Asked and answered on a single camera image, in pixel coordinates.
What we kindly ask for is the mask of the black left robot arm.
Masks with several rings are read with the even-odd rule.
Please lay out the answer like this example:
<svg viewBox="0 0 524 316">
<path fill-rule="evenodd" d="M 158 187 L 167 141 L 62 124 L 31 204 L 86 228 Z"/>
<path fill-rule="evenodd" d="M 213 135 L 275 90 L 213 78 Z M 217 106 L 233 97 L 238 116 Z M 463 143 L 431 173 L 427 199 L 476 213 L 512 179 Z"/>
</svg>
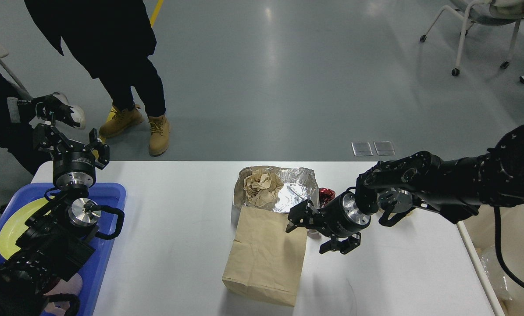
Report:
<svg viewBox="0 0 524 316">
<path fill-rule="evenodd" d="M 35 148 L 53 158 L 53 186 L 58 194 L 25 220 L 27 230 L 19 247 L 0 263 L 0 316 L 39 316 L 48 304 L 67 302 L 66 316 L 81 307 L 77 294 L 52 294 L 59 280 L 69 281 L 86 264 L 94 238 L 117 238 L 124 224 L 123 210 L 89 198 L 96 169 L 109 164 L 109 146 L 89 132 L 88 144 L 66 138 L 51 120 L 35 129 Z"/>
</svg>

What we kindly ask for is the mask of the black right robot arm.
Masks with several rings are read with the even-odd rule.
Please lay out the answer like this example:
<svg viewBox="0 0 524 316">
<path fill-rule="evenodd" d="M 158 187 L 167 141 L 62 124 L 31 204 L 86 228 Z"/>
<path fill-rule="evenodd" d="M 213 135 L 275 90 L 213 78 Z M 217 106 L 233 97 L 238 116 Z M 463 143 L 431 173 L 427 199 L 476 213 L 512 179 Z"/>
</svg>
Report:
<svg viewBox="0 0 524 316">
<path fill-rule="evenodd" d="M 322 208 L 304 200 L 290 209 L 286 232 L 303 227 L 329 238 L 320 254 L 348 254 L 360 245 L 361 231 L 382 209 L 378 222 L 396 225 L 416 208 L 439 214 L 452 224 L 476 216 L 490 205 L 495 217 L 495 252 L 503 271 L 519 286 L 502 255 L 501 207 L 524 204 L 524 124 L 506 133 L 486 154 L 444 161 L 428 151 L 406 158 L 379 161 L 359 174 L 347 188 Z"/>
</svg>

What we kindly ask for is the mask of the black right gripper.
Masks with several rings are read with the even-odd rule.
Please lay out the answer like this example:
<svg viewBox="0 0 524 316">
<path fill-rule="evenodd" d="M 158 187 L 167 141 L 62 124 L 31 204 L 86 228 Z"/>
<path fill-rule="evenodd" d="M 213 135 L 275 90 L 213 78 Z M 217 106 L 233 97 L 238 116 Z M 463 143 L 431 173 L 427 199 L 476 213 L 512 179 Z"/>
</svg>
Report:
<svg viewBox="0 0 524 316">
<path fill-rule="evenodd" d="M 361 243 L 361 230 L 368 228 L 371 217 L 363 214 L 356 205 L 356 196 L 346 191 L 334 198 L 323 208 L 315 208 L 311 200 L 304 200 L 290 208 L 285 232 L 290 233 L 298 227 L 316 230 L 330 237 L 320 245 L 319 253 L 339 251 L 348 254 Z"/>
</svg>

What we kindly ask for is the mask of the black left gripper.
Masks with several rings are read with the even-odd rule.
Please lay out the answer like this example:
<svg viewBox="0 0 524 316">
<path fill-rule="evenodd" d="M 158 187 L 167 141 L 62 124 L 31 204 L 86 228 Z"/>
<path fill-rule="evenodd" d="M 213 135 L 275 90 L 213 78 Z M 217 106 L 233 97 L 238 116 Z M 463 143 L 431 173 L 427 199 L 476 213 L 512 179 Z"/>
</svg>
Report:
<svg viewBox="0 0 524 316">
<path fill-rule="evenodd" d="M 96 168 L 103 170 L 110 162 L 110 147 L 96 129 L 89 132 L 86 152 L 74 151 L 73 141 L 54 125 L 39 123 L 34 133 L 34 148 L 53 160 L 53 185 L 57 188 L 72 184 L 90 188 L 96 183 Z"/>
</svg>

